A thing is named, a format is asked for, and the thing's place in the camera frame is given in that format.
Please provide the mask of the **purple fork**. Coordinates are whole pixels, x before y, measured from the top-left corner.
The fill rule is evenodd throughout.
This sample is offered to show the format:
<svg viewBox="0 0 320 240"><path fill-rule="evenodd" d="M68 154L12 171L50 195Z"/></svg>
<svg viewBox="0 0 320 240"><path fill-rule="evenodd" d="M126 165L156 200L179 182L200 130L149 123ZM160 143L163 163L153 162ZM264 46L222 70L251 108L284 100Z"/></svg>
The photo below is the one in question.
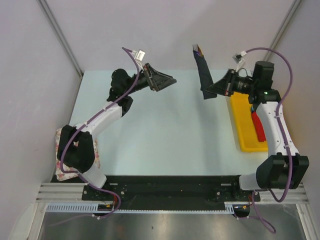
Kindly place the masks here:
<svg viewBox="0 0 320 240"><path fill-rule="evenodd" d="M197 54L198 56L201 56L201 51L199 50L198 44L193 44L192 48L193 48L193 53L194 54Z"/></svg>

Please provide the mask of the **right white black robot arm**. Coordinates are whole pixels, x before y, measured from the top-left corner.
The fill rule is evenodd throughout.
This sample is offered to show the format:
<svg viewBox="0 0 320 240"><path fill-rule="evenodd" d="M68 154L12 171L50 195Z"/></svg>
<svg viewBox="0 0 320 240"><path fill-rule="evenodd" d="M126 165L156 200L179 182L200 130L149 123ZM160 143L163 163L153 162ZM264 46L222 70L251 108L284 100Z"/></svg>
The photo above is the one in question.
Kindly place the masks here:
<svg viewBox="0 0 320 240"><path fill-rule="evenodd" d="M239 177L242 190L293 190L302 181L309 167L307 156L300 155L288 131L281 104L282 97L272 88L274 64L257 61L251 76L240 76L228 69L207 92L230 97L245 94L262 124L268 147L268 157L256 171Z"/></svg>

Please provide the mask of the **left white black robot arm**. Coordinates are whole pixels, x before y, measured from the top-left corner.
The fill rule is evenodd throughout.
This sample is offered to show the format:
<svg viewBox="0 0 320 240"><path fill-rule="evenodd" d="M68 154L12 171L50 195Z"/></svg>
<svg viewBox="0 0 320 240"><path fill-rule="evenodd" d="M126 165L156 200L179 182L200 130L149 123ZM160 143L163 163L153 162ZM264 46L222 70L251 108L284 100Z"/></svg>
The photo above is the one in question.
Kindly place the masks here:
<svg viewBox="0 0 320 240"><path fill-rule="evenodd" d="M159 92L177 82L172 76L155 70L146 63L133 76L122 69L116 69L111 75L109 97L103 108L87 122L76 126L65 125L61 129L57 159L60 170L67 171L84 178L85 182L97 189L102 189L107 177L95 164L94 141L113 122L123 117L131 108L131 94L144 88Z"/></svg>

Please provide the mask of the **gold knife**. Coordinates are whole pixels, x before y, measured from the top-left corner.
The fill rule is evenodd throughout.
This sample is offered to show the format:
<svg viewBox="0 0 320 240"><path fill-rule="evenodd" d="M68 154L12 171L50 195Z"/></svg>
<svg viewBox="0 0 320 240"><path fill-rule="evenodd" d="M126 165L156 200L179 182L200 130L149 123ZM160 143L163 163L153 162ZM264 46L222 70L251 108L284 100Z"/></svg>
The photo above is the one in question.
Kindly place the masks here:
<svg viewBox="0 0 320 240"><path fill-rule="evenodd" d="M203 54L203 52L202 52L202 50L201 50L201 48L200 48L199 45L197 45L197 52L198 52L198 54L199 54L201 57L204 56L204 54Z"/></svg>

